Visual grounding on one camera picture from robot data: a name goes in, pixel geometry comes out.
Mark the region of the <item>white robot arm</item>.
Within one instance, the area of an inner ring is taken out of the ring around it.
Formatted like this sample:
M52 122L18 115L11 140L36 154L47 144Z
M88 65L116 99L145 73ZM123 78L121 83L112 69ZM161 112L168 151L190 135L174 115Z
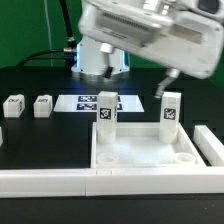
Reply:
M156 96L179 74L213 75L224 50L224 0L81 0L83 35L72 71L89 80L126 72L130 53L167 68Z

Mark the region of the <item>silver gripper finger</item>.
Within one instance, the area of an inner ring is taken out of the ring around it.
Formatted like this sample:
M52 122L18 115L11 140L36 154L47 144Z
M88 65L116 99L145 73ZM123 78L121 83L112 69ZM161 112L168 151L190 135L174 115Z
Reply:
M108 43L103 43L101 45L100 51L103 54L104 63L105 63L103 77L106 79L110 79L113 72L113 67L111 66L111 62L110 62L110 55L114 52L114 47Z

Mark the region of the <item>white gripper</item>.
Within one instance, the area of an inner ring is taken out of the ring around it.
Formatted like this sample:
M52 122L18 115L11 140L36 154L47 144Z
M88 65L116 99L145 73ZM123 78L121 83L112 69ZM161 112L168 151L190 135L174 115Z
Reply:
M210 77L224 48L224 0L84 0L79 21L82 34L108 43L169 69L158 84L156 98L173 83L180 71L200 79ZM96 25L97 6L110 2L169 16L174 23L164 28L153 43L119 39Z

